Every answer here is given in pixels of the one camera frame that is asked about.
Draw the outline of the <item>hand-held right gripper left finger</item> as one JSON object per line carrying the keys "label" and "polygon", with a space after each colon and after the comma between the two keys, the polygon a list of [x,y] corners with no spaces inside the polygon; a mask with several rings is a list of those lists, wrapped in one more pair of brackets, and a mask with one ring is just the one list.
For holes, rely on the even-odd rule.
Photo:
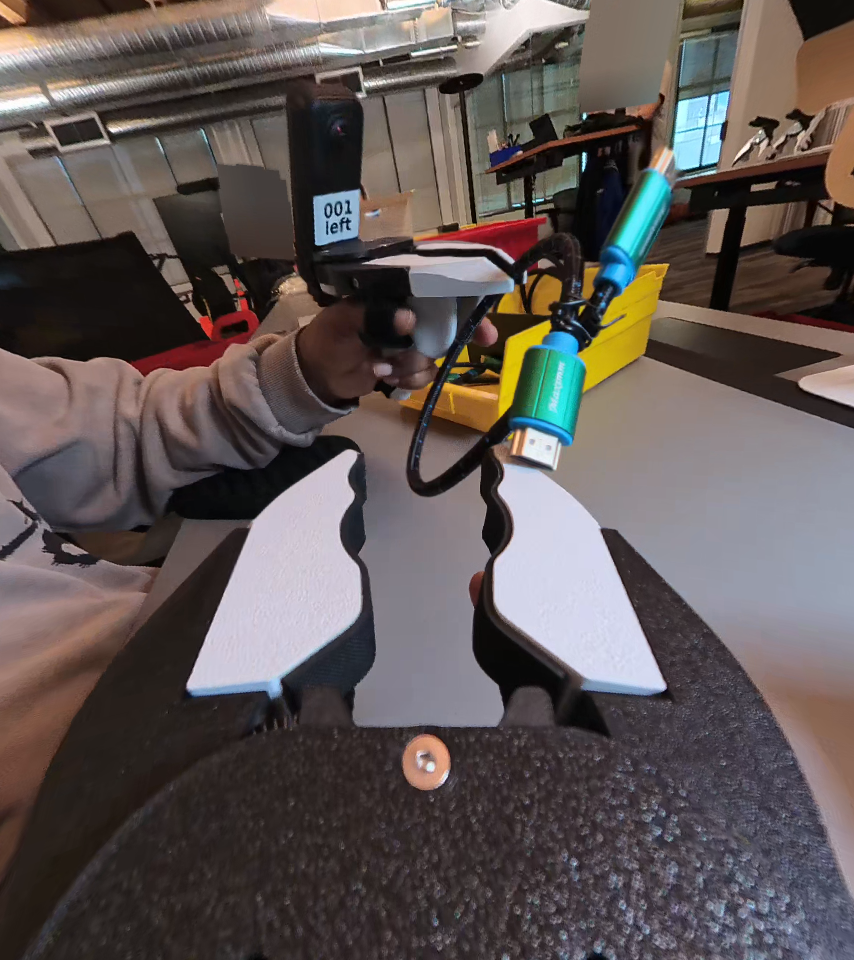
{"label": "hand-held right gripper left finger", "polygon": [[376,654],[362,453],[347,451],[247,520],[186,691],[353,698]]}

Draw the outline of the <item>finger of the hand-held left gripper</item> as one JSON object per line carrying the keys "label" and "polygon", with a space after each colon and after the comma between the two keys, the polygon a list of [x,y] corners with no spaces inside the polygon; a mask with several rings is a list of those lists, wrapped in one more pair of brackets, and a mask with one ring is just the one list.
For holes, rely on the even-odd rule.
{"label": "finger of the hand-held left gripper", "polygon": [[410,297],[487,297],[511,292],[516,280],[489,258],[451,255],[394,255],[378,267],[400,271]]}
{"label": "finger of the hand-held left gripper", "polygon": [[413,252],[423,258],[484,258],[496,265],[513,265],[515,260],[505,251],[485,244],[439,240],[414,245]]}

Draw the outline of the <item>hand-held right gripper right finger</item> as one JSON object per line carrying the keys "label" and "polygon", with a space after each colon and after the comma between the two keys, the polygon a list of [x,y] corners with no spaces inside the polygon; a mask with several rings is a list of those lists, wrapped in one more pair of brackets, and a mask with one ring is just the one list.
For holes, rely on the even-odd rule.
{"label": "hand-held right gripper right finger", "polygon": [[663,694],[657,660],[600,524],[545,471],[491,453],[481,468],[490,557],[474,608],[481,669],[504,694]]}

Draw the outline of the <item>yellow plastic bin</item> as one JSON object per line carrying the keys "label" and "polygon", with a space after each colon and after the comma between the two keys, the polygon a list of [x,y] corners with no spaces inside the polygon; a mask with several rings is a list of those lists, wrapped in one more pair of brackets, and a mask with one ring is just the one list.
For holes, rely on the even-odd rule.
{"label": "yellow plastic bin", "polygon": [[[586,368],[583,390],[596,387],[644,355],[668,270],[667,263],[641,267],[625,292],[613,300],[605,316],[606,328],[580,354]],[[513,401],[524,354],[550,332],[549,309],[560,293],[561,283],[551,271],[535,270],[524,290],[504,295],[490,315],[498,341],[487,353],[500,358],[499,372],[482,374],[472,383],[449,380],[434,415],[480,432],[493,426]]]}

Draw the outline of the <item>person's left forearm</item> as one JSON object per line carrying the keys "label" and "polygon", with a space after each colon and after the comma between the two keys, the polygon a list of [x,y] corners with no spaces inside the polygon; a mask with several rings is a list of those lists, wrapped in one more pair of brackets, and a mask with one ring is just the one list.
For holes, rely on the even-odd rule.
{"label": "person's left forearm", "polygon": [[0,348],[0,506],[56,529],[129,529],[176,489],[307,446],[358,401],[321,400],[296,341],[268,334],[210,366],[149,374]]}

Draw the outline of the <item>person's left hand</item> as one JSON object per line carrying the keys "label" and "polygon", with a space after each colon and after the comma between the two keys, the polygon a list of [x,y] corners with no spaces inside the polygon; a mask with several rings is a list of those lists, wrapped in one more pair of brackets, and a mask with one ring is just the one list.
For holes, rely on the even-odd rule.
{"label": "person's left hand", "polygon": [[364,307],[342,299],[320,310],[296,336],[301,373],[313,393],[331,407],[345,409],[372,393],[379,383],[415,392],[435,377],[435,361],[414,348],[383,351],[361,340]]}

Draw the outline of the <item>cardboard box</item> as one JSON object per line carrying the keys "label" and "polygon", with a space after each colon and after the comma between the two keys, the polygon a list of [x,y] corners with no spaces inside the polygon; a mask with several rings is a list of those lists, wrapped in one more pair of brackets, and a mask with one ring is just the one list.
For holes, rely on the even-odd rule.
{"label": "cardboard box", "polygon": [[412,238],[413,191],[385,198],[361,197],[360,232],[362,241],[384,238]]}

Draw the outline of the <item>black textured wrist rest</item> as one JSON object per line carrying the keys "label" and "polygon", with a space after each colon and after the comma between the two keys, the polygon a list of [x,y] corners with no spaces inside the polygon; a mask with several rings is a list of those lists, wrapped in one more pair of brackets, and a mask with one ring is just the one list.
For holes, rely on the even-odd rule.
{"label": "black textured wrist rest", "polygon": [[353,440],[341,436],[320,436],[302,448],[284,446],[267,466],[229,468],[178,488],[166,513],[187,521],[251,521],[287,489],[347,451],[361,454]]}

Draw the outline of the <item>wooden standing desk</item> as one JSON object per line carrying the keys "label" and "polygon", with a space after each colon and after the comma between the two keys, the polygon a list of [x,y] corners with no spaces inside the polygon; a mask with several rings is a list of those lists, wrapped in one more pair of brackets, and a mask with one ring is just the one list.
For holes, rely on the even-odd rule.
{"label": "wooden standing desk", "polygon": [[637,137],[649,150],[652,124],[660,115],[664,102],[663,97],[658,97],[657,102],[639,107],[589,113],[567,127],[560,136],[553,129],[548,115],[536,118],[529,141],[518,144],[505,141],[490,153],[486,174],[495,178],[497,186],[509,190],[511,184],[520,183],[522,187],[522,199],[509,199],[504,210],[521,210],[525,218],[532,218],[537,206],[536,178],[561,168],[568,158],[594,156],[602,148],[615,148],[621,142],[629,144]]}

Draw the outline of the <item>black monitor screen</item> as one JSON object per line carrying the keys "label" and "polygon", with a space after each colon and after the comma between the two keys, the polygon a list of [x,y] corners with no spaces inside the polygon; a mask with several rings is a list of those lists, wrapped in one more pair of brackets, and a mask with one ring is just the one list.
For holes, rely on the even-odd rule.
{"label": "black monitor screen", "polygon": [[133,362],[207,341],[132,232],[0,253],[0,348]]}

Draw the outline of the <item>person's grey hoodie torso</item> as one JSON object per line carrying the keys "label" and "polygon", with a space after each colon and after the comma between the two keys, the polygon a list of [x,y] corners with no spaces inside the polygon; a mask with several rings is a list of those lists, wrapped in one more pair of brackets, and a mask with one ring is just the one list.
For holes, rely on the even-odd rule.
{"label": "person's grey hoodie torso", "polygon": [[154,577],[63,541],[0,454],[0,889],[49,764]]}

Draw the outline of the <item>wooden desk black legs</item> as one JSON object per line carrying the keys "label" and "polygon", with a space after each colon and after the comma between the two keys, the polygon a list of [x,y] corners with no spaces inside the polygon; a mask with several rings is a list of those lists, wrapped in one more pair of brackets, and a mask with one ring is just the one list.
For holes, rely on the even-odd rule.
{"label": "wooden desk black legs", "polygon": [[736,278],[747,210],[805,202],[810,210],[828,197],[825,169],[830,150],[686,176],[675,183],[690,193],[693,214],[726,211],[709,308],[726,311]]}

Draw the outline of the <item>black office chair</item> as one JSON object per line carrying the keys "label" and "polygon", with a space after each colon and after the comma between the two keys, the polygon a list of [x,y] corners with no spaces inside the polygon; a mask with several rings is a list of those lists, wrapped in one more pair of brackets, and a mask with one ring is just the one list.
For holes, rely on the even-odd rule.
{"label": "black office chair", "polygon": [[838,291],[841,303],[854,300],[854,225],[818,225],[789,231],[772,242],[772,250],[800,261],[797,269],[829,269],[833,285],[826,287]]}

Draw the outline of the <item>silver ventilation duct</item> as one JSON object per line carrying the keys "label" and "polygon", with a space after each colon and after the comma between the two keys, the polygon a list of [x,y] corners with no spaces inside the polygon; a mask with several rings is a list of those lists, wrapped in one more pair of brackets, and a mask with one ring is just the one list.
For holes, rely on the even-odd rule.
{"label": "silver ventilation duct", "polygon": [[0,131],[478,42],[485,2],[183,2],[0,30]]}

